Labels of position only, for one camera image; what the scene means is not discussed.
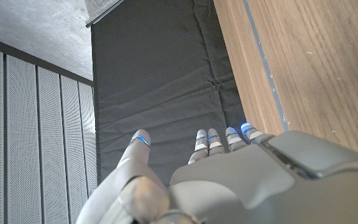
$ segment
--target blue led light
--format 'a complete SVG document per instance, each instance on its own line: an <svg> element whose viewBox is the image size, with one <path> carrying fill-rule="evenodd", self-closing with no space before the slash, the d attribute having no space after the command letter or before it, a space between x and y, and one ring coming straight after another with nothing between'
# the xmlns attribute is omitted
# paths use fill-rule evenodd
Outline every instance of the blue led light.
<svg viewBox="0 0 358 224"><path fill-rule="evenodd" d="M251 125L250 123L244 123L241 125L241 129L243 129L243 127L245 127L245 126L250 126L250 125Z"/></svg>
<svg viewBox="0 0 358 224"><path fill-rule="evenodd" d="M147 142L142 136L135 136L134 138L140 139L142 142L144 142L144 144L146 144L148 147L150 147L150 145L148 144L148 142Z"/></svg>
<svg viewBox="0 0 358 224"><path fill-rule="evenodd" d="M245 129L242 133L246 133L247 131L249 131L249 130L252 130L253 128L249 128L249 129Z"/></svg>
<svg viewBox="0 0 358 224"><path fill-rule="evenodd" d="M234 131L234 133L238 134L234 128L232 128L232 127L229 127L229 128L232 129Z"/></svg>

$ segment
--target black fabric backdrop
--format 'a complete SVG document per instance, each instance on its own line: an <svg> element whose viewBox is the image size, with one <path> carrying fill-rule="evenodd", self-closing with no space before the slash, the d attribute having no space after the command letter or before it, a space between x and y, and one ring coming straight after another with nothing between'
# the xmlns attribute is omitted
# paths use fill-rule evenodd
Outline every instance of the black fabric backdrop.
<svg viewBox="0 0 358 224"><path fill-rule="evenodd" d="M165 185L199 129L246 121L212 0L127 0L92 27L99 177L132 135L151 137L149 166Z"/></svg>

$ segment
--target robot finger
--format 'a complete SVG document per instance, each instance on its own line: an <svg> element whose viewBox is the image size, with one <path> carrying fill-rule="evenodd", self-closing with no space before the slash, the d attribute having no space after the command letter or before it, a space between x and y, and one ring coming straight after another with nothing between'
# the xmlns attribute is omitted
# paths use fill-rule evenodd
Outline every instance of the robot finger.
<svg viewBox="0 0 358 224"><path fill-rule="evenodd" d="M218 132L213 128L208 130L208 142L209 142L209 156L224 153L224 147L222 145Z"/></svg>
<svg viewBox="0 0 358 224"><path fill-rule="evenodd" d="M138 130L132 137L128 147L125 149L117 167L129 159L136 159L147 164L150 152L150 135L145 130Z"/></svg>
<svg viewBox="0 0 358 224"><path fill-rule="evenodd" d="M226 129L226 139L229 143L231 152L247 146L247 144L239 137L239 133L232 127Z"/></svg>
<svg viewBox="0 0 358 224"><path fill-rule="evenodd" d="M201 129L197 132L196 146L188 164L192 164L205 157L208 157L208 140L206 131Z"/></svg>

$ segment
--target gray mat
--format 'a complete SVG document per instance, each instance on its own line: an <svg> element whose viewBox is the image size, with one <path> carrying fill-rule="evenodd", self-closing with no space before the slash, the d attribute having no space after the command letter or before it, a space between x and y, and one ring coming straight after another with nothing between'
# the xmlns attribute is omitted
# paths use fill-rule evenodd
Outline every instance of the gray mat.
<svg viewBox="0 0 358 224"><path fill-rule="evenodd" d="M245 121L213 1L124 1L92 27L99 175L132 135L152 139L149 166L168 185L197 130Z"/></svg>

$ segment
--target fingertip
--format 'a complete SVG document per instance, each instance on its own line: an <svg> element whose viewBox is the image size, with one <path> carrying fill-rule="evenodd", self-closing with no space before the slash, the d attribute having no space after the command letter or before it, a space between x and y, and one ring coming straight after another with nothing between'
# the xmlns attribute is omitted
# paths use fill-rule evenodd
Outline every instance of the fingertip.
<svg viewBox="0 0 358 224"><path fill-rule="evenodd" d="M206 137L207 137L207 133L205 130L203 130L203 129L198 130L196 140L199 140L201 138L206 138Z"/></svg>
<svg viewBox="0 0 358 224"><path fill-rule="evenodd" d="M132 139L138 138L142 142L144 142L148 147L151 145L151 138L150 135L146 130L140 129L133 135Z"/></svg>
<svg viewBox="0 0 358 224"><path fill-rule="evenodd" d="M234 128L228 127L228 128L226 129L226 137L228 137L229 135L232 135L232 134L238 134L238 133L237 133L237 131L236 131Z"/></svg>

